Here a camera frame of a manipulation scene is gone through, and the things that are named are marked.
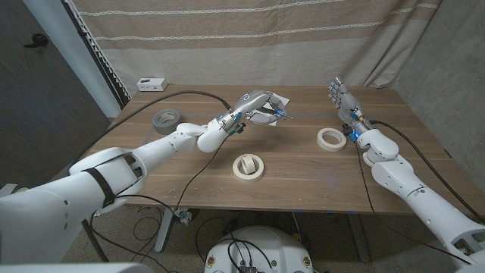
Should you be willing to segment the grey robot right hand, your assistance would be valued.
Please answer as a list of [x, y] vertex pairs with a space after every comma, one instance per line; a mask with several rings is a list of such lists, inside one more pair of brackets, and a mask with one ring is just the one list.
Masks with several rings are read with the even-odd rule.
[[360, 102], [347, 90], [340, 77], [336, 77], [329, 85], [328, 97], [334, 104], [342, 122], [352, 128], [357, 134], [362, 134], [372, 127], [362, 112]]

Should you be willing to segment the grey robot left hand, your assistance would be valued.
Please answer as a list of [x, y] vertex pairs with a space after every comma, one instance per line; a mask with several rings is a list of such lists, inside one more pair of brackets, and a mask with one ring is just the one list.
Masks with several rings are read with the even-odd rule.
[[226, 114], [217, 118], [217, 122], [227, 133], [238, 130], [243, 118], [253, 124], [268, 125], [286, 116], [288, 101], [276, 93], [253, 89], [242, 95], [240, 100]]

